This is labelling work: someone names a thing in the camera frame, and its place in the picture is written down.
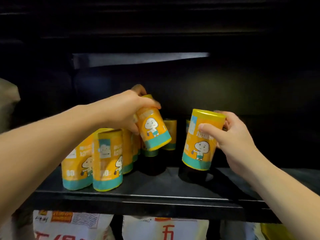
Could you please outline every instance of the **printed number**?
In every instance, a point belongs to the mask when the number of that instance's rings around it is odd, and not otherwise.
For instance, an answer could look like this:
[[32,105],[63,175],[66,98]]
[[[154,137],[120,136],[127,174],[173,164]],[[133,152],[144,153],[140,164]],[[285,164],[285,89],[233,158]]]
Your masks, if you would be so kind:
[[75,171],[74,171],[74,170],[67,170],[67,171],[66,171],[66,175],[67,175],[68,177],[74,176],[74,175],[75,175]]
[[101,170],[101,177],[102,176],[109,176],[109,170]]

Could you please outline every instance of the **shelf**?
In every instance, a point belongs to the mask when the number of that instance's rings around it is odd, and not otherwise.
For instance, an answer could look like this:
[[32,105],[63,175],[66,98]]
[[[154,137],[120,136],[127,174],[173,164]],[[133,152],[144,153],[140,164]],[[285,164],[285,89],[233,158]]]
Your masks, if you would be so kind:
[[[320,174],[313,169],[285,169],[316,193]],[[278,218],[250,186],[229,168],[211,171],[211,180],[195,184],[181,178],[186,168],[168,167],[157,176],[140,171],[125,175],[123,183],[109,192],[92,186],[69,191],[62,186],[61,168],[54,172],[21,206],[23,209],[73,212],[228,219],[251,222],[279,222]]]

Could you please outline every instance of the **cartoon boy illustration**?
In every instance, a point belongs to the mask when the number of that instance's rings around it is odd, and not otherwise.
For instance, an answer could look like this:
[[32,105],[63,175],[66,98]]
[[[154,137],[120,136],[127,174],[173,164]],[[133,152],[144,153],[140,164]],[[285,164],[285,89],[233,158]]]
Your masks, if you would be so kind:
[[85,168],[84,170],[82,170],[81,175],[83,175],[85,172],[87,172],[88,177],[90,175],[92,175],[92,157],[88,157],[87,160],[85,160],[82,164],[82,167]]
[[197,158],[196,158],[196,160],[202,161],[202,159],[203,159],[203,153],[208,153],[208,152],[209,152],[209,143],[206,142],[206,141],[200,141],[200,142],[196,143],[196,144],[194,145],[194,147],[195,147],[195,149],[197,149],[197,151],[196,151],[196,150],[193,150],[193,151],[191,152],[191,154],[193,154],[194,152],[197,153]]
[[157,127],[158,127],[158,123],[154,118],[147,119],[146,124],[144,125],[144,128],[148,130],[146,132],[147,136],[149,136],[149,132],[151,132],[154,137],[158,136],[159,132],[156,130]]
[[111,157],[111,149],[109,145],[102,144],[99,148],[100,158]]
[[121,170],[122,170],[122,156],[119,157],[118,161],[115,162],[115,166],[117,167],[117,169],[114,172],[114,175],[117,174],[117,171],[119,171],[119,176],[122,174]]

